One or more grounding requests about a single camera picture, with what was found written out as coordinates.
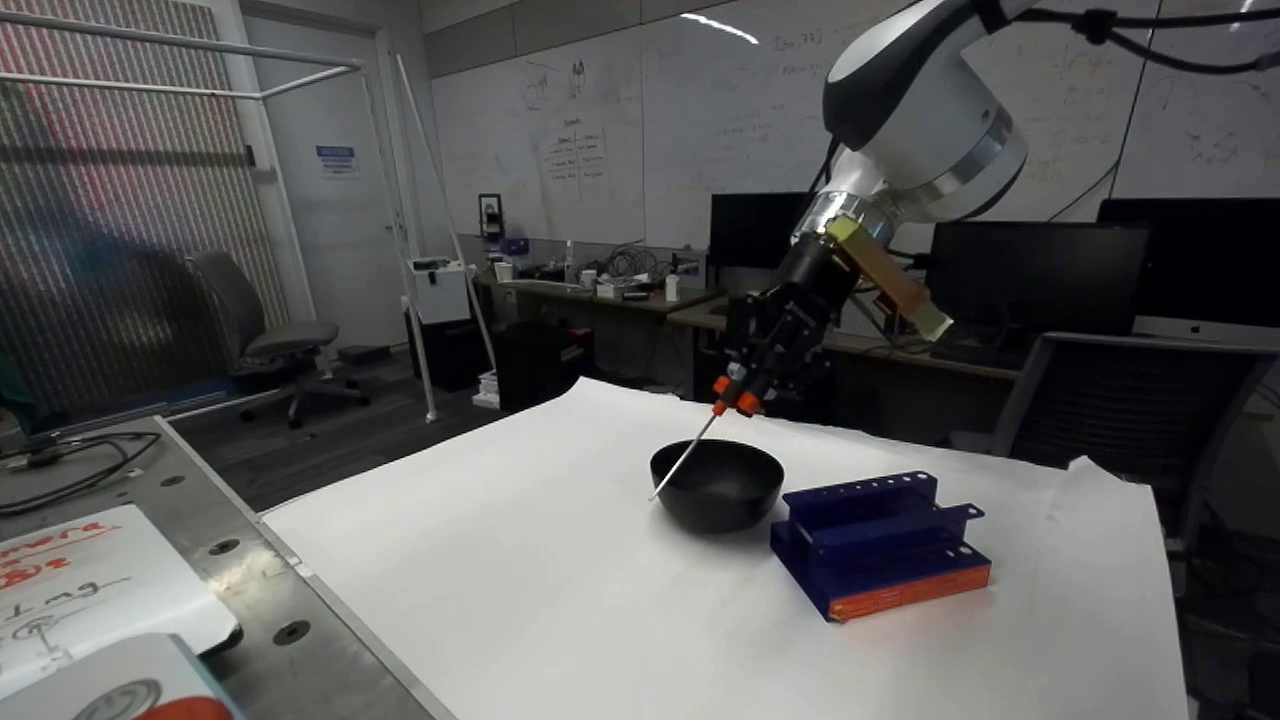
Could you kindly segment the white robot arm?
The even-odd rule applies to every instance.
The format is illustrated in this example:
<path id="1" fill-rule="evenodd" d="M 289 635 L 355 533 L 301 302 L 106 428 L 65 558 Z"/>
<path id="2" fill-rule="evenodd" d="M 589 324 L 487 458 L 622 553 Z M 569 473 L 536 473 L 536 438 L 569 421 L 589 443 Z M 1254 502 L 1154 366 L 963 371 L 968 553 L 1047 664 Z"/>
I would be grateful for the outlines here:
<path id="1" fill-rule="evenodd" d="M 904 223 L 949 223 L 993 206 L 1024 170 L 1030 145 L 963 51 L 1032 0 L 909 0 L 865 28 L 824 75 L 830 160 L 788 255 L 730 321 L 730 365 L 711 412 L 757 415 L 798 390 L 870 279 L 920 341 L 954 317 L 887 244 Z"/>

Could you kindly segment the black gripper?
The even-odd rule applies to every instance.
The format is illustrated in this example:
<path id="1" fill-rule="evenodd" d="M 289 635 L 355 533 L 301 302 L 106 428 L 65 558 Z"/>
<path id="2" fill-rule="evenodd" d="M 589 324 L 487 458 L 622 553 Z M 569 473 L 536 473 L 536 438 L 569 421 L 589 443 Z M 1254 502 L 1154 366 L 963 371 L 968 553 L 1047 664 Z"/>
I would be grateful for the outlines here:
<path id="1" fill-rule="evenodd" d="M 723 371 L 763 405 L 798 397 L 819 366 L 819 345 L 857 293 L 857 263 L 824 235 L 802 235 L 763 293 L 741 300 L 723 327 Z"/>

